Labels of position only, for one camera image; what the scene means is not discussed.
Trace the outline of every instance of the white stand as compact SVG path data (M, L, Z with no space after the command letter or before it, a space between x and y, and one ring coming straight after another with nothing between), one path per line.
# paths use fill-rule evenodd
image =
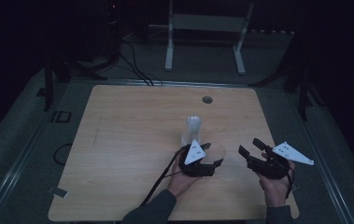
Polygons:
M243 59L241 57L241 47L243 45L243 41L247 33L249 19L252 14L253 7L254 4L250 3L245 18L174 14L173 0L170 0L170 10L168 18L168 46L165 57L165 70L171 71L173 69L174 29L240 32L240 38L238 40L238 43L233 46L233 52L238 74L244 75L246 73L246 69L244 67Z

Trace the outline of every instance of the wood grain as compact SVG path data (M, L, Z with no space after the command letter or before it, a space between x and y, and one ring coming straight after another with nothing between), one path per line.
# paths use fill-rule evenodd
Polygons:
M212 104L202 101L204 96ZM238 154L260 157L254 137L273 146L254 90L199 87L96 86L92 90L59 188L53 221L121 220L142 203L173 154L188 116L203 120L202 143L217 142L226 156L214 176L178 198L170 220L265 218L258 177ZM164 189L165 179L154 195ZM299 211L293 195L292 216Z

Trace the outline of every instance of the floor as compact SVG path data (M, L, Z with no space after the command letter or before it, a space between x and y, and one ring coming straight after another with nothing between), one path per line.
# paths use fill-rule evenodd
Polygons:
M148 42L125 36L128 44L121 46L120 53L131 63L135 58L136 66L152 77L155 85L247 88L249 83L276 71L291 39L291 35L282 33L249 33L242 49L247 73L240 76L234 64L232 36L214 41L181 31L176 37L170 72L164 71L163 28L152 28ZM54 153L59 148L57 161L67 160L70 147L65 144L74 141L94 85L146 85L130 70L127 62L119 60L97 71L108 78L106 81L92 80L72 70L70 83L55 81L55 100L47 112L43 111L44 99L36 97L44 86L44 72L33 76L0 123L0 223L53 223L47 217L53 197L47 190L57 187L64 168L53 158ZM316 163L298 165L293 194L300 215L295 221L354 223L354 159L347 143L326 106L317 105L311 96L313 105L306 109L308 121L303 121L297 112L299 90L284 92L284 81L282 77L255 91L275 142L288 141ZM69 122L52 119L62 111L72 114Z

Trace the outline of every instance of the person's right hand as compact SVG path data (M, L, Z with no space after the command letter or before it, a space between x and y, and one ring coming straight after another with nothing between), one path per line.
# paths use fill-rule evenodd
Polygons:
M266 153L262 153L262 156L267 158ZM290 168L295 169L295 163L288 161L290 163ZM293 171L289 171L290 177L293 179ZM290 187L290 182L288 178L284 176L281 179L269 179L263 175L256 173L259 177L259 183L264 190L264 200L268 207L279 207L285 206L285 201Z

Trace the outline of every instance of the dark sleeve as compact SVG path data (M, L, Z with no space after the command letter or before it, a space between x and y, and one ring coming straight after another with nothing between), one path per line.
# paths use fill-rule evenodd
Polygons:
M162 190L159 195L145 206L137 207L129 212L122 220L122 224L165 224L174 209L177 199L168 189Z
M267 224L293 224L293 218L290 214L290 207L267 207Z

